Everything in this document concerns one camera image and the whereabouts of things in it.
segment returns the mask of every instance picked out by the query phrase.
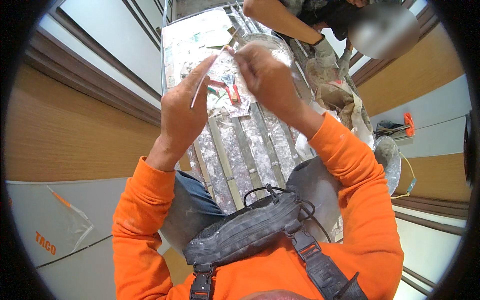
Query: work glove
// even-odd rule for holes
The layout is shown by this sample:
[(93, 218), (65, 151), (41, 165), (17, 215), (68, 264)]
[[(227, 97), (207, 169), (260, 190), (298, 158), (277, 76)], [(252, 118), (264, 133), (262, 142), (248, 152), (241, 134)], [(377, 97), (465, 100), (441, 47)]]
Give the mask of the work glove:
[(343, 55), (337, 60), (338, 70), (336, 71), (339, 78), (345, 77), (348, 74), (350, 68), (350, 58), (352, 57), (352, 51), (345, 49)]
[(335, 52), (325, 36), (323, 36), (322, 40), (314, 45), (313, 48), (315, 49), (315, 58), (320, 67), (328, 68), (335, 65)]

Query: black strap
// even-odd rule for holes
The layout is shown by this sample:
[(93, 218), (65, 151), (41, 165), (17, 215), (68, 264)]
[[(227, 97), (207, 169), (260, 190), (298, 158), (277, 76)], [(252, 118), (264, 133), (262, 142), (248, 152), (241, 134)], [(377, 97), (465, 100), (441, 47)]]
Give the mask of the black strap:
[(330, 256), (322, 253), (314, 237), (305, 229), (289, 235), (298, 255), (305, 261), (308, 277), (325, 300), (367, 300), (357, 282), (358, 272), (347, 280)]
[(212, 273), (214, 268), (210, 265), (196, 265), (193, 268), (195, 279), (190, 287), (190, 300), (212, 299)]

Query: person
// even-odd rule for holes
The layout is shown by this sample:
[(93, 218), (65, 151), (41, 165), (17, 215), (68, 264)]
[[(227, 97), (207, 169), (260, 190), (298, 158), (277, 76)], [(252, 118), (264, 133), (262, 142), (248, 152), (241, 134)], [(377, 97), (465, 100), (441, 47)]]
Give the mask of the person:
[[(162, 131), (150, 154), (139, 159), (120, 197), (112, 225), (119, 300), (187, 299), (194, 275), (172, 286), (166, 262), (157, 252), (162, 243), (157, 231), (192, 239), (225, 217), (200, 182), (174, 170), (207, 122), (208, 77), (192, 109), (190, 104), (214, 59), (205, 59), (162, 97)], [(344, 220), (343, 244), (319, 242), (321, 252), (346, 278), (358, 275), (368, 299), (392, 299), (404, 254), (384, 170), (373, 152), (332, 116), (318, 114), (299, 99), (289, 68), (268, 50), (247, 44), (235, 60), (258, 102), (303, 133), (342, 184), (337, 201)], [(218, 267), (213, 282), (214, 299), (323, 299), (286, 236), (256, 255)]]
[[(296, 38), (313, 45), (316, 58), (324, 66), (338, 65), (338, 77), (348, 74), (353, 45), (348, 38), (348, 23), (353, 15), (367, 4), (378, 0), (245, 0), (243, 13), (275, 30), (289, 43)], [(331, 28), (335, 37), (347, 39), (342, 56), (336, 60), (330, 45), (319, 33)]]

